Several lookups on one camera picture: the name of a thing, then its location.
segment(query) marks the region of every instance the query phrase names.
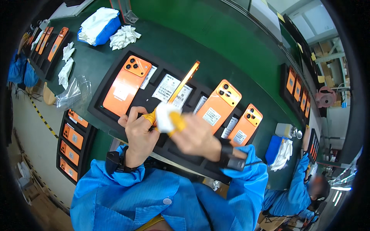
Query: coat button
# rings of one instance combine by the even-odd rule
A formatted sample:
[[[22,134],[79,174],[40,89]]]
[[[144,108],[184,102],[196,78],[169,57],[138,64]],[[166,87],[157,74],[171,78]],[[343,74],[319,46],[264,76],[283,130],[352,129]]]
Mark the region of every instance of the coat button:
[[[172,200],[170,198],[164,198],[163,204],[172,204]]]

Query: yellow sticky note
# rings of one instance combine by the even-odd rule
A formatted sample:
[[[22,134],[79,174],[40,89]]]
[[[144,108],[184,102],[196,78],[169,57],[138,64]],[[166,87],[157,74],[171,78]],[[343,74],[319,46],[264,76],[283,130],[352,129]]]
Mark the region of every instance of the yellow sticky note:
[[[311,59],[312,59],[312,61],[315,61],[316,60],[316,55],[315,55],[315,53],[311,53]]]
[[[324,83],[325,82],[325,76],[323,75],[318,75],[317,76],[318,80],[319,80],[319,83]]]
[[[301,52],[302,52],[302,54],[303,54],[302,46],[301,46],[299,43],[297,43],[297,44],[298,44],[298,47],[299,47],[299,49],[301,50]]]
[[[277,17],[285,23],[284,17],[277,12]]]

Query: white cleaning cloth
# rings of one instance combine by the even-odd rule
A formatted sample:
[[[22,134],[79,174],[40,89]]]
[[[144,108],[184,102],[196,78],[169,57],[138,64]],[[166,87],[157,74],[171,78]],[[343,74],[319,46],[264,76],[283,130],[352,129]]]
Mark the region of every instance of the white cleaning cloth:
[[[62,85],[64,89],[66,90],[68,87],[68,77],[72,69],[73,65],[73,59],[69,58],[67,63],[64,65],[62,70],[59,72],[58,77],[59,77],[59,85]]]
[[[285,163],[290,159],[293,153],[293,141],[289,139],[283,139],[280,145],[279,153],[272,165],[270,165],[271,170],[276,171],[284,167]]]
[[[109,46],[112,47],[112,51],[115,49],[122,49],[129,43],[136,42],[136,39],[140,38],[141,34],[137,33],[135,29],[135,27],[123,26],[117,33],[109,37],[111,39]]]
[[[71,57],[72,53],[74,52],[75,48],[72,48],[74,45],[73,42],[68,43],[67,46],[63,48],[63,59],[65,62],[68,61],[68,59]]]
[[[36,40],[31,44],[31,51],[33,50],[34,46],[38,43],[38,41],[40,40],[41,38],[41,35],[43,34],[44,31],[40,31],[40,33],[38,34]]]
[[[81,24],[78,39],[95,45],[96,37],[110,20],[117,17],[118,10],[102,7]]]
[[[178,109],[171,103],[160,102],[155,110],[155,118],[157,121],[157,129],[161,133],[169,133],[175,129],[172,120],[169,117],[171,112],[181,114],[182,110]]]

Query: clear plastic bag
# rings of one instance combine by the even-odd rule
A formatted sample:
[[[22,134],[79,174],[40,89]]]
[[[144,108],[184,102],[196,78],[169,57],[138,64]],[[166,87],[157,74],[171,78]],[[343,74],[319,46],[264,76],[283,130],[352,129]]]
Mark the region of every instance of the clear plastic bag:
[[[56,98],[57,108],[61,111],[87,105],[91,101],[91,83],[84,75],[78,77],[72,75],[67,89]]]

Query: blue container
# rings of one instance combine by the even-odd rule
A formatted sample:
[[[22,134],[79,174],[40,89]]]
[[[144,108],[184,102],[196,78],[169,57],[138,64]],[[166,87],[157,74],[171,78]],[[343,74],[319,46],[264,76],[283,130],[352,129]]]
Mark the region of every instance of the blue container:
[[[280,149],[280,145],[283,142],[283,139],[288,139],[286,137],[280,137],[280,136],[272,136],[269,147],[267,148],[265,158],[267,161],[267,165],[270,166],[274,163]]]
[[[117,17],[111,19],[108,22],[108,24],[104,27],[104,29],[100,32],[100,34],[98,34],[98,36],[96,37],[95,45],[93,45],[94,47],[96,47],[97,45],[106,44],[106,42],[109,40],[109,37],[111,37],[118,30],[118,28],[121,26],[120,18],[118,17],[119,14],[120,13],[118,12]],[[77,33],[77,41],[87,43],[85,41],[78,39],[78,34],[80,33],[81,29]]]

